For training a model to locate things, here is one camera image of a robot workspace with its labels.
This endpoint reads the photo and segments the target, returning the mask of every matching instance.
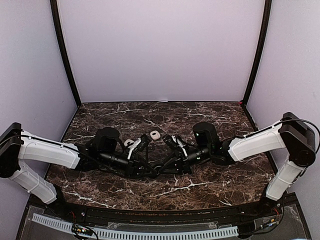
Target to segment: dark marble surface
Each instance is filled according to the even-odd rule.
[[[136,140],[153,130],[180,135],[194,142],[192,126],[213,123],[221,140],[253,131],[236,102],[114,102],[85,103],[74,117],[65,143],[85,143],[98,129],[117,128],[121,139]],[[162,141],[149,147],[150,160],[164,159]],[[258,201],[274,173],[264,154],[246,162],[192,167],[190,175],[161,175],[156,179],[124,179],[99,171],[77,172],[51,165],[47,180],[62,188],[70,203],[124,210],[196,210]]]

